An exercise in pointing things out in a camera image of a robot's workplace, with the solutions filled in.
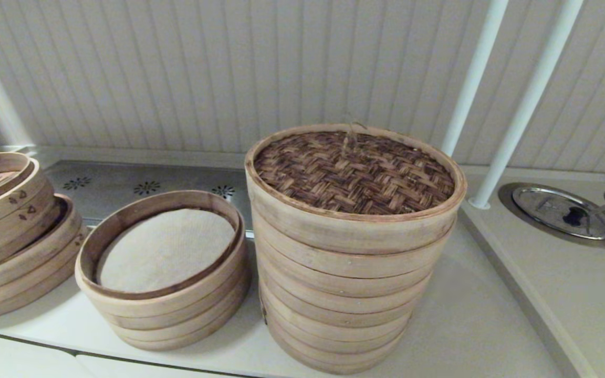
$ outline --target woven bamboo lid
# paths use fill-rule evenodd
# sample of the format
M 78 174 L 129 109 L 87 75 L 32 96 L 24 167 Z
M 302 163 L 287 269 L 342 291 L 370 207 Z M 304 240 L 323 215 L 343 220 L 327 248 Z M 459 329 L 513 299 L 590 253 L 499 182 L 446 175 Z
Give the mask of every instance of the woven bamboo lid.
M 306 132 L 273 141 L 254 167 L 276 191 L 341 213 L 417 213 L 454 193 L 451 173 L 429 153 L 355 132 Z

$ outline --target stacked bamboo steamer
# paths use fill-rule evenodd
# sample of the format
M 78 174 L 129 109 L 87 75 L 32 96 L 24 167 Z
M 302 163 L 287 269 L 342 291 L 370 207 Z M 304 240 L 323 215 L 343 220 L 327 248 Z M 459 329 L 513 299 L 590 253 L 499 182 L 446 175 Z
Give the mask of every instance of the stacked bamboo steamer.
M 375 366 L 452 232 L 463 172 L 421 141 L 346 124 L 272 134 L 245 165 L 272 337 L 329 373 Z
M 72 201 L 53 193 L 38 161 L 0 153 L 0 315 L 72 275 L 86 229 Z
M 121 236 L 133 232 L 134 226 L 144 221 L 180 209 L 209 211 L 224 218 L 233 230 L 227 247 L 212 258 L 208 267 L 173 285 L 137 292 L 106 287 L 104 277 L 98 277 L 100 266 L 103 272 L 106 267 L 103 259 L 125 240 Z M 93 230 L 79 253 L 76 281 L 124 342 L 146 350 L 184 347 L 218 330 L 242 304 L 251 279 L 244 227 L 242 215 L 220 196 L 202 191 L 151 196 L 113 213 Z M 156 240 L 170 235 L 160 232 L 145 237 Z M 188 254 L 190 248 L 186 246 L 182 252 Z M 154 260 L 151 265 L 154 273 L 166 274 L 164 261 Z

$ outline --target stainless steel lid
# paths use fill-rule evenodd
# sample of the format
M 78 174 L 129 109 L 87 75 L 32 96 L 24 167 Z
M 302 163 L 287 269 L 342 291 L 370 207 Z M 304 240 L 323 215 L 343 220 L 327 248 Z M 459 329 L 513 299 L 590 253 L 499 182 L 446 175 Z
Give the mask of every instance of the stainless steel lid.
M 569 235 L 605 240 L 605 213 L 589 216 L 597 206 L 590 201 L 553 188 L 521 186 L 513 201 L 534 220 Z

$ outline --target vertical wall panel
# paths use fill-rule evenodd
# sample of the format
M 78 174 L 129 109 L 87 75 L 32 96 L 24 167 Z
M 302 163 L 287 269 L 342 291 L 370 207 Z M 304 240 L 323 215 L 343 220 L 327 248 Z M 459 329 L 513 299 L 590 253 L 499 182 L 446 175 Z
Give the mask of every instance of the vertical wall panel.
M 561 3 L 509 4 L 457 161 L 492 159 Z M 0 77 L 38 144 L 244 152 L 351 114 L 436 145 L 488 5 L 0 0 Z M 585 2 L 511 165 L 605 172 L 605 0 Z

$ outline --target round metal lid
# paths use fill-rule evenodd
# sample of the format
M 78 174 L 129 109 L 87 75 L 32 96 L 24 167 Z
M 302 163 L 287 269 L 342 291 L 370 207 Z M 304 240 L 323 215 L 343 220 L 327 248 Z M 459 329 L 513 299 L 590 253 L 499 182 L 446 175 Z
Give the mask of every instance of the round metal lid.
M 514 189 L 515 204 L 534 220 L 569 235 L 605 240 L 605 214 L 589 217 L 597 206 L 583 198 L 552 188 L 522 186 Z

